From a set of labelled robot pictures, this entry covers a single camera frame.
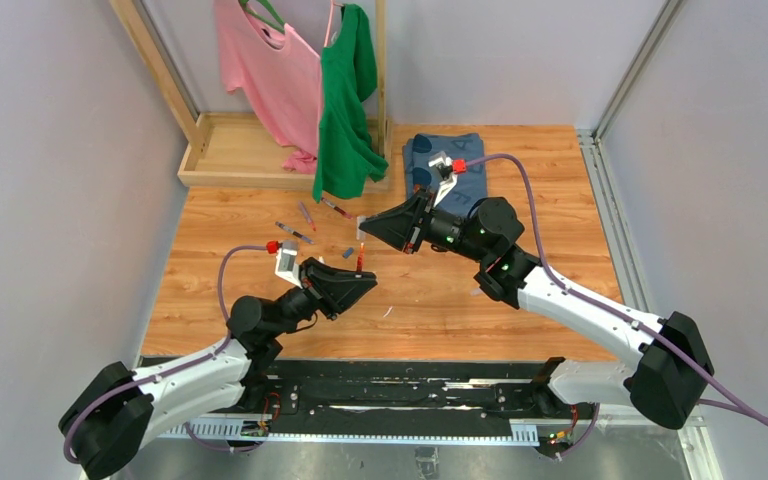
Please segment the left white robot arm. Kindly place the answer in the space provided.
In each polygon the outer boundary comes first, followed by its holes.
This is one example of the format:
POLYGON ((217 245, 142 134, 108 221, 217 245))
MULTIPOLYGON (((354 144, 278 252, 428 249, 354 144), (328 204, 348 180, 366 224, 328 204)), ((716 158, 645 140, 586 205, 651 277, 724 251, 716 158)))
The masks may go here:
POLYGON ((229 408, 247 395, 264 398, 267 367, 284 334, 336 319, 377 284, 368 271, 350 271, 308 258, 297 285, 274 300, 242 296, 227 308, 226 334, 192 354, 152 367, 120 361, 103 367, 58 422, 63 456, 90 479, 122 470, 148 443, 202 414, 229 408))

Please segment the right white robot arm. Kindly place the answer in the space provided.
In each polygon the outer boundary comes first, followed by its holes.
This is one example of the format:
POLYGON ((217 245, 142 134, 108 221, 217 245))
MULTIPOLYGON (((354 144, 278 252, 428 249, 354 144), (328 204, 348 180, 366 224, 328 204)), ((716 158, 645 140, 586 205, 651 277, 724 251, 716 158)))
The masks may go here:
POLYGON ((359 229, 406 254, 423 244, 479 265, 475 280, 490 299, 548 317, 610 351, 617 363, 586 367, 569 360, 549 374, 548 388, 566 404, 628 405, 653 423, 682 428, 714 369, 697 323, 635 310, 563 278, 517 245, 525 230, 502 197, 477 202, 466 217, 435 205, 427 189, 364 219, 359 229))

